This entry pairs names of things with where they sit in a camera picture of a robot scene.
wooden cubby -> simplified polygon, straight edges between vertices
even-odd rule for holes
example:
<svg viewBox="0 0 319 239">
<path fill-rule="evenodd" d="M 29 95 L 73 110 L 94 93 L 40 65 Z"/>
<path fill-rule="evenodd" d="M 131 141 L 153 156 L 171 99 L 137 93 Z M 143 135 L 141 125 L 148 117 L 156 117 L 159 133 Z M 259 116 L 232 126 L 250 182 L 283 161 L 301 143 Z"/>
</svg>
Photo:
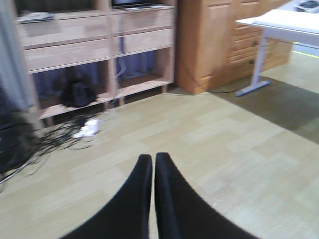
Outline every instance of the wooden cubby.
<svg viewBox="0 0 319 239">
<path fill-rule="evenodd" d="M 30 3 L 32 0 L 15 2 Z M 95 89 L 98 100 L 91 105 L 107 105 L 107 102 L 118 98 L 123 103 L 125 96 L 155 87 L 166 91 L 167 85 L 173 82 L 175 0 L 155 0 L 154 3 L 164 5 L 132 11 L 112 8 L 111 0 L 91 0 L 85 9 L 54 9 L 52 2 L 43 1 L 41 9 L 53 9 L 54 20 L 25 24 L 16 22 L 40 119 L 52 122 L 53 116 L 78 108 L 60 105 L 57 96 L 42 99 L 34 83 L 37 74 L 45 75 L 45 72 L 97 62 L 103 83 Z M 75 1 L 63 2 L 72 6 Z M 21 6 L 12 4 L 12 11 L 20 13 Z M 150 51 L 155 55 L 152 72 L 122 80 L 118 84 L 116 60 Z"/>
</svg>

gray curtain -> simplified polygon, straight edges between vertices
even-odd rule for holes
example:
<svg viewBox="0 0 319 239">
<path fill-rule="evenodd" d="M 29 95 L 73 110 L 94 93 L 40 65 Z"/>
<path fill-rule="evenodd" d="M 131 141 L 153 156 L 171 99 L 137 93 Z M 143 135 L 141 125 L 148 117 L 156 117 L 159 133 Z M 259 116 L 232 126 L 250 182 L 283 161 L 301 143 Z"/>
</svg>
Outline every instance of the gray curtain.
<svg viewBox="0 0 319 239">
<path fill-rule="evenodd" d="M 32 107 L 34 102 L 9 1 L 0 0 L 0 87 L 11 109 L 21 111 Z"/>
</svg>

cabinet door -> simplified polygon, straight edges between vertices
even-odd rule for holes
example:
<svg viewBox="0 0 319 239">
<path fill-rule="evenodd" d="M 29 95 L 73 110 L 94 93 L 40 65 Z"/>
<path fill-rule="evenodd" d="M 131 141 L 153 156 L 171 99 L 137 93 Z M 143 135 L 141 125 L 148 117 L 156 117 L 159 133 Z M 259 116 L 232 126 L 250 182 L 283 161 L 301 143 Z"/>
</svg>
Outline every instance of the cabinet door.
<svg viewBox="0 0 319 239">
<path fill-rule="evenodd" d="M 199 59 L 200 83 L 209 88 L 222 75 L 227 57 L 232 8 L 230 0 L 204 1 L 201 49 Z"/>
</svg>

wooden drawer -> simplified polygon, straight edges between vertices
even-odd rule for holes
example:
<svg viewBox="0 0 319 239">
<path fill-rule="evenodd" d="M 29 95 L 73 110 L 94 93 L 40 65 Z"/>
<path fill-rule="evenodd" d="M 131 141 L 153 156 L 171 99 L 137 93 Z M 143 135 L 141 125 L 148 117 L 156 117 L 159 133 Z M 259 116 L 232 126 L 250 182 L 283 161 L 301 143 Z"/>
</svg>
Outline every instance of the wooden drawer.
<svg viewBox="0 0 319 239">
<path fill-rule="evenodd" d="M 173 44 L 173 30 L 165 29 L 160 31 L 144 32 L 123 37 L 115 37 L 115 54 L 121 54 L 121 40 L 123 38 L 124 53 L 143 52 L 160 49 Z"/>
<path fill-rule="evenodd" d="M 93 16 L 17 25 L 25 49 L 106 38 L 106 17 Z"/>
<path fill-rule="evenodd" d="M 110 57 L 107 39 L 30 49 L 25 50 L 24 54 L 29 71 L 50 70 Z"/>
<path fill-rule="evenodd" d="M 253 32 L 258 32 L 259 35 L 262 34 L 262 29 L 253 26 L 244 26 L 238 23 L 234 23 L 234 29 L 232 30 L 232 36 L 245 35 Z"/>
<path fill-rule="evenodd" d="M 246 58 L 234 59 L 228 58 L 228 71 L 244 71 L 247 69 L 253 69 L 255 66 L 256 55 L 251 55 Z"/>
<path fill-rule="evenodd" d="M 261 34 L 260 32 L 252 32 L 244 35 L 231 37 L 231 51 L 238 51 L 248 47 L 259 47 Z"/>
<path fill-rule="evenodd" d="M 172 25 L 173 9 L 112 15 L 112 34 L 115 35 L 156 30 L 156 28 L 168 28 Z"/>
</svg>

wooden floor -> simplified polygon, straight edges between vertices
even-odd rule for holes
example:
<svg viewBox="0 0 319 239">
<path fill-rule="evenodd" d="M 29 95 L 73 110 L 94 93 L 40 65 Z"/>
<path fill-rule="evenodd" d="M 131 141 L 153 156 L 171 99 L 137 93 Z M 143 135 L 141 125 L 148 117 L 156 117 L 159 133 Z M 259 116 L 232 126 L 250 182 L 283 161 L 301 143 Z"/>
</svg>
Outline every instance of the wooden floor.
<svg viewBox="0 0 319 239">
<path fill-rule="evenodd" d="M 288 65 L 263 75 L 319 93 L 317 76 L 307 70 L 318 71 L 318 62 L 293 54 Z M 291 117 L 298 115 L 296 108 Z M 317 143 L 209 93 L 174 90 L 100 120 L 92 147 L 56 151 L 35 175 L 25 177 L 30 166 L 9 181 L 0 194 L 1 239 L 62 236 L 112 198 L 139 154 L 159 151 L 171 154 L 212 207 L 256 236 L 319 238 Z M 153 203 L 150 230 L 158 238 Z"/>
</svg>

